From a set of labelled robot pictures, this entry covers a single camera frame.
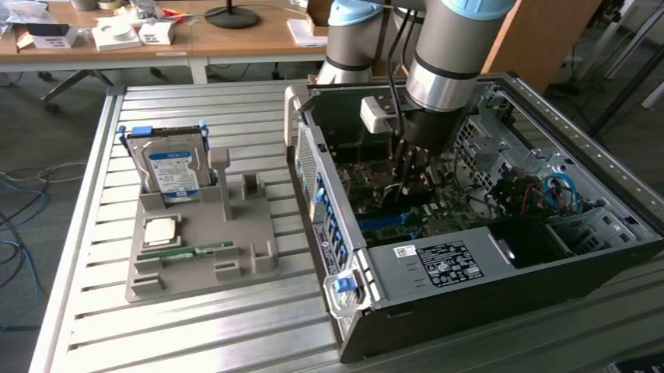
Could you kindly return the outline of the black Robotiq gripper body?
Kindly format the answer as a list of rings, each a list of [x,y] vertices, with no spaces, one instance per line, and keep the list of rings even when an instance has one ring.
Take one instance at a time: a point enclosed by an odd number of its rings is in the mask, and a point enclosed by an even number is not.
[[[409,110],[403,114],[402,138],[410,145],[439,154],[449,148],[463,109],[438,112],[426,109]]]

